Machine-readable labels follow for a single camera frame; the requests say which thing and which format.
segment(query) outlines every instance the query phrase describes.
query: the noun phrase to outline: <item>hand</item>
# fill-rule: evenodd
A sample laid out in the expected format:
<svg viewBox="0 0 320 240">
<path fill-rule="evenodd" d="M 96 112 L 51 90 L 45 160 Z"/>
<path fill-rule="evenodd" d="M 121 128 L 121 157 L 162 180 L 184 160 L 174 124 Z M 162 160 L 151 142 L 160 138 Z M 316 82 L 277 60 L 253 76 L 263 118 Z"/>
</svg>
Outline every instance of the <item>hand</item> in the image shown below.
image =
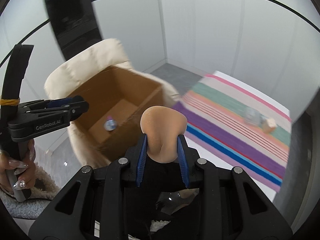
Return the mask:
<svg viewBox="0 0 320 240">
<path fill-rule="evenodd" d="M 11 157 L 7 156 L 4 153 L 0 152 L 0 186 L 6 191 L 13 193 L 11 185 L 8 181 L 5 170 L 15 170 L 15 174 L 21 174 L 18 178 L 17 183 L 14 185 L 14 188 L 17 190 L 32 188 L 35 185 L 36 177 L 36 165 L 34 164 L 35 158 L 35 142 L 30 140 L 28 143 L 28 152 L 26 153 L 25 158 L 22 161 L 14 160 Z"/>
</svg>

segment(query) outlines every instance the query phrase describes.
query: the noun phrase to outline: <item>cardboard box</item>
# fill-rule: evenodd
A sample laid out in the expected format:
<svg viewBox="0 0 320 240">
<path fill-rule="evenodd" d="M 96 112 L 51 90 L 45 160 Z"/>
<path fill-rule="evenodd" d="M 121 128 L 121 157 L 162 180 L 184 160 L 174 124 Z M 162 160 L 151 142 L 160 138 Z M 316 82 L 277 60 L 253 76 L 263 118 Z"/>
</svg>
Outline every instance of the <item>cardboard box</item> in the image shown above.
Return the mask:
<svg viewBox="0 0 320 240">
<path fill-rule="evenodd" d="M 89 103 L 88 112 L 75 120 L 75 125 L 110 161 L 124 156 L 129 147 L 137 144 L 143 112 L 164 105 L 160 83 L 114 66 L 89 79 L 70 96 L 75 95 Z M 108 116 L 118 124 L 113 131 L 103 127 Z"/>
</svg>

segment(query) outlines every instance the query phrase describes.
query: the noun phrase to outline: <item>striped mat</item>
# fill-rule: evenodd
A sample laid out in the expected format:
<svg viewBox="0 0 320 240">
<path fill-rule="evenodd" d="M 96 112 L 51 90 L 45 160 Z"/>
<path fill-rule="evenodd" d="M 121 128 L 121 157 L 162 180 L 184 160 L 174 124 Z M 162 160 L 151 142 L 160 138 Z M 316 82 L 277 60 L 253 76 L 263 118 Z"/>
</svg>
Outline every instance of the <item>striped mat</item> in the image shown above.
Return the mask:
<svg viewBox="0 0 320 240">
<path fill-rule="evenodd" d="M 247 107 L 274 118 L 278 127 L 265 134 L 247 125 Z M 188 119 L 185 136 L 232 166 L 278 192 L 288 162 L 291 120 L 258 96 L 216 75 L 200 80 L 173 109 Z"/>
</svg>

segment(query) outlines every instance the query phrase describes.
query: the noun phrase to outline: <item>long manicured nail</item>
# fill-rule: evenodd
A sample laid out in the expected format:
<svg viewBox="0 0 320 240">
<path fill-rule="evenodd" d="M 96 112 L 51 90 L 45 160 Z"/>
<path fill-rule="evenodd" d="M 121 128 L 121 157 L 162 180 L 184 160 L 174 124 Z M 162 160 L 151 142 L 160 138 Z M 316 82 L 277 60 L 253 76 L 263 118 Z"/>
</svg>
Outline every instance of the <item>long manicured nail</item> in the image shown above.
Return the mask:
<svg viewBox="0 0 320 240">
<path fill-rule="evenodd" d="M 13 188 L 16 190 L 24 189 L 26 186 L 26 182 L 24 180 L 18 180 L 14 185 Z"/>
<path fill-rule="evenodd" d="M 23 173 L 27 168 L 16 168 L 14 171 L 15 175 L 18 175 L 20 173 Z"/>
<path fill-rule="evenodd" d="M 32 146 L 32 148 L 30 149 L 30 153 L 29 153 L 29 158 L 30 160 L 33 162 L 34 161 L 34 157 L 35 157 L 35 147 Z"/>
<path fill-rule="evenodd" d="M 9 159 L 9 165 L 13 168 L 27 168 L 28 164 L 25 164 L 24 162 L 15 160 L 15 159 Z"/>
</svg>

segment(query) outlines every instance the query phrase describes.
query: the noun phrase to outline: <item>metal screw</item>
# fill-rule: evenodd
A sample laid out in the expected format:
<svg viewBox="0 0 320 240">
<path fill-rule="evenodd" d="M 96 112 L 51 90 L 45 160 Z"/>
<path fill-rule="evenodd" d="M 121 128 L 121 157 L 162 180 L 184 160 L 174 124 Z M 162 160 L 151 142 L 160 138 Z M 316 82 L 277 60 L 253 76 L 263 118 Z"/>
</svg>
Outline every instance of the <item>metal screw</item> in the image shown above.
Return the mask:
<svg viewBox="0 0 320 240">
<path fill-rule="evenodd" d="M 90 166 L 83 166 L 83 167 L 81 168 L 81 171 L 82 171 L 83 173 L 88 173 L 90 170 L 91 170 L 91 167 L 90 167 Z"/>
<path fill-rule="evenodd" d="M 126 163 L 128 162 L 128 159 L 127 159 L 127 158 L 120 158 L 120 159 L 118 160 L 118 162 L 119 162 L 120 164 L 126 164 Z"/>
<path fill-rule="evenodd" d="M 243 169 L 241 167 L 234 167 L 233 170 L 235 173 L 238 173 L 238 174 L 242 173 L 242 171 L 243 171 Z"/>
<path fill-rule="evenodd" d="M 206 164 L 206 163 L 207 163 L 207 160 L 204 159 L 204 158 L 199 158 L 199 159 L 197 159 L 197 163 L 199 163 L 199 164 Z"/>
</svg>

